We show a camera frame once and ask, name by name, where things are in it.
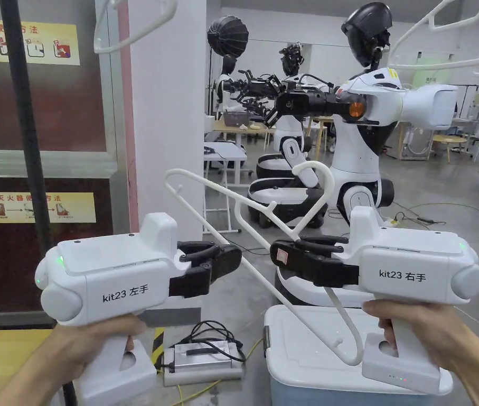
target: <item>yellow sign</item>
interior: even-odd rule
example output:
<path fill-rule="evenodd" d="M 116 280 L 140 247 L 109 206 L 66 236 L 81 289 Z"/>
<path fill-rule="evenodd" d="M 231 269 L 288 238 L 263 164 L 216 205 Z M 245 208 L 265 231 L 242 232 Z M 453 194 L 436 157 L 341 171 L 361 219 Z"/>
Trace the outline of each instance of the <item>yellow sign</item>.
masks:
<path fill-rule="evenodd" d="M 79 65 L 78 33 L 73 24 L 22 22 L 28 63 Z M 0 20 L 0 62 L 8 62 L 5 29 Z"/>
<path fill-rule="evenodd" d="M 49 193 L 52 223 L 96 223 L 92 193 Z M 34 223 L 33 202 L 27 191 L 0 192 L 0 223 Z"/>

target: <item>person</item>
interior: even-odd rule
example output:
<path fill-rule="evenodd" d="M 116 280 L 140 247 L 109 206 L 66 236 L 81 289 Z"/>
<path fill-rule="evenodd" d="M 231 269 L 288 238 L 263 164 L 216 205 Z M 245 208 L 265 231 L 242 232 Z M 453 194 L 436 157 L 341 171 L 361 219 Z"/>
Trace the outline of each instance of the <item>person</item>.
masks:
<path fill-rule="evenodd" d="M 0 406 L 47 406 L 59 388 L 81 376 L 111 335 L 136 336 L 147 330 L 134 315 L 82 327 L 58 324 L 7 385 L 0 390 Z M 133 350 L 129 338 L 126 351 Z"/>
<path fill-rule="evenodd" d="M 396 348 L 391 319 L 412 324 L 431 359 L 455 373 L 474 405 L 479 406 L 479 338 L 451 306 L 405 304 L 391 300 L 364 303 L 363 310 L 380 319 L 386 341 Z"/>
<path fill-rule="evenodd" d="M 395 335 L 389 320 L 402 319 L 411 323 L 433 361 L 453 371 L 463 382 L 471 400 L 479 406 L 479 338 L 461 321 L 454 308 L 373 300 L 364 304 L 364 311 L 380 319 L 386 340 L 394 346 Z M 62 384 L 81 376 L 85 365 L 98 355 L 108 335 L 137 335 L 145 329 L 145 324 L 134 316 L 81 328 L 57 325 L 0 391 L 0 406 L 47 405 Z"/>

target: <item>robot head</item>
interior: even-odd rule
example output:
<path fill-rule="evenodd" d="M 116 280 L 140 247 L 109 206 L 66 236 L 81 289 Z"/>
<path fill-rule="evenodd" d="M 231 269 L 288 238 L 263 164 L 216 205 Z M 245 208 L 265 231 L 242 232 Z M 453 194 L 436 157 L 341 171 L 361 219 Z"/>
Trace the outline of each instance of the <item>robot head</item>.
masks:
<path fill-rule="evenodd" d="M 302 45 L 298 42 L 287 46 L 279 51 L 283 54 L 283 71 L 286 76 L 295 76 L 299 73 L 299 67 L 305 61 L 302 56 Z"/>
<path fill-rule="evenodd" d="M 390 8 L 379 2 L 358 8 L 344 22 L 341 29 L 348 37 L 352 53 L 362 67 L 371 65 L 377 54 L 381 54 L 380 50 L 390 45 L 388 28 L 392 25 Z"/>
<path fill-rule="evenodd" d="M 222 59 L 222 73 L 225 75 L 229 75 L 234 72 L 236 68 L 237 59 L 232 55 L 224 55 Z"/>

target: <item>hand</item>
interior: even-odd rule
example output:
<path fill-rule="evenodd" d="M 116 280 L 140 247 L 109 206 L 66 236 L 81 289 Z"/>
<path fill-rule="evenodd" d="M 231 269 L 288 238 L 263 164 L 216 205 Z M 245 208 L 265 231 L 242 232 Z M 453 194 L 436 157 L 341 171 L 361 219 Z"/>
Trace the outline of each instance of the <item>hand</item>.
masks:
<path fill-rule="evenodd" d="M 101 352 L 104 341 L 111 335 L 128 335 L 125 350 L 132 351 L 131 336 L 147 330 L 143 321 L 126 315 L 82 327 L 57 325 L 52 334 L 37 349 L 37 356 L 49 365 L 52 379 L 63 385 L 79 378 L 87 364 Z"/>
<path fill-rule="evenodd" d="M 455 361 L 464 356 L 466 343 L 472 332 L 451 306 L 433 303 L 406 304 L 391 300 L 372 300 L 364 303 L 363 310 L 380 318 L 386 341 L 396 348 L 391 319 L 412 324 L 414 334 L 438 366 L 452 370 Z"/>

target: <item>glass door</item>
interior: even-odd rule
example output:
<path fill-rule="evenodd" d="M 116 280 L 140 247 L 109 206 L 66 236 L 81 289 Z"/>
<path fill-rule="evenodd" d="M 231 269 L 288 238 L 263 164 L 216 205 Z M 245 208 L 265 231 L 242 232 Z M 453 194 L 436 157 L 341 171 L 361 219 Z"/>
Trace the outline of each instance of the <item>glass door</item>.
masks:
<path fill-rule="evenodd" d="M 129 230 L 121 65 L 101 0 L 18 0 L 54 242 Z M 99 33 L 119 41 L 117 14 Z M 0 324 L 37 323 L 40 260 L 0 13 Z"/>

